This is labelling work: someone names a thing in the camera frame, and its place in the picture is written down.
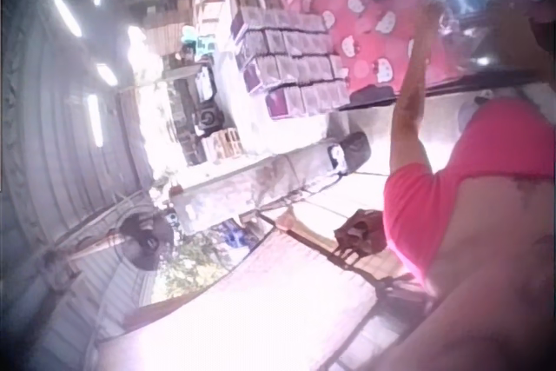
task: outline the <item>wooden crate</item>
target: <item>wooden crate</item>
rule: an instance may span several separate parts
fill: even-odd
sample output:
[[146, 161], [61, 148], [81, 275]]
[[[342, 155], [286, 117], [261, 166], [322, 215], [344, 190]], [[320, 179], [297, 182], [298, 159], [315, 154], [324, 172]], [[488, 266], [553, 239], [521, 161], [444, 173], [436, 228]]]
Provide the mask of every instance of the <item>wooden crate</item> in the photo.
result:
[[202, 139], [207, 159], [218, 162], [228, 158], [235, 158], [244, 153], [242, 142], [236, 128], [223, 129], [208, 138]]

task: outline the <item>metal roof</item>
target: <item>metal roof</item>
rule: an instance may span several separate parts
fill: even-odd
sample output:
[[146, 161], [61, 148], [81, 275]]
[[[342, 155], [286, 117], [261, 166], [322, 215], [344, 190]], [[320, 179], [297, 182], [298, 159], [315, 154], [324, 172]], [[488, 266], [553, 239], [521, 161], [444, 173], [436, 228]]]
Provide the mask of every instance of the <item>metal roof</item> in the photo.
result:
[[[105, 0], [63, 0], [81, 26], [73, 36], [54, 0], [3, 0], [0, 193], [2, 348], [29, 369], [93, 367], [96, 342], [119, 335], [122, 318], [149, 301], [152, 274], [114, 249], [74, 264], [45, 254], [85, 234], [103, 234], [133, 207], [152, 206], [152, 183], [135, 97], [97, 74], [106, 63], [120, 85], [127, 17]], [[87, 96], [99, 98], [104, 144], [93, 141]]]

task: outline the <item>hand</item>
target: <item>hand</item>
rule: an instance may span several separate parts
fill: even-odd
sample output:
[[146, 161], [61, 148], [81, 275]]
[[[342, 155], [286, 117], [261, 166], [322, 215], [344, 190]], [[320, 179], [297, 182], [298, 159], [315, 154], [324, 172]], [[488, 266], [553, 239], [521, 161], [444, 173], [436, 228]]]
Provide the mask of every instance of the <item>hand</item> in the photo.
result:
[[436, 37], [442, 16], [442, 5], [433, 0], [423, 0], [415, 25], [415, 39]]
[[419, 56], [424, 60], [430, 58], [431, 47], [438, 36], [442, 11], [440, 3], [425, 0], [421, 4], [415, 24], [414, 52], [412, 55]]

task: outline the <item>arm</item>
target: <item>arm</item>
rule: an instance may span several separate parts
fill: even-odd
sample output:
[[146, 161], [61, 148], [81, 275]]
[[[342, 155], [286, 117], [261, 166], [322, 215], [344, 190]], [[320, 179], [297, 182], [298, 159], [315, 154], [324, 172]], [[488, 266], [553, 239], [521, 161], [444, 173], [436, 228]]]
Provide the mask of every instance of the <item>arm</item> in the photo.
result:
[[418, 162], [430, 167], [427, 153], [419, 140], [419, 128], [425, 110], [425, 73], [431, 45], [436, 35], [440, 9], [436, 4], [426, 6], [417, 28], [414, 48], [400, 96], [394, 106], [390, 134], [390, 173]]

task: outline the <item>tree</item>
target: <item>tree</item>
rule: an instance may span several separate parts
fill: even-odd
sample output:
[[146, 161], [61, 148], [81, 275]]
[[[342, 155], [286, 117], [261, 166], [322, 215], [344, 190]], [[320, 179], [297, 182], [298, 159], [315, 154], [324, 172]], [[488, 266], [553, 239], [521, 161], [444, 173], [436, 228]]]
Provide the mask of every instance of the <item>tree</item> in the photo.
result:
[[162, 261], [159, 276], [166, 284], [166, 297], [198, 291], [225, 276], [233, 268], [222, 235], [209, 229], [188, 236], [174, 248], [170, 259]]

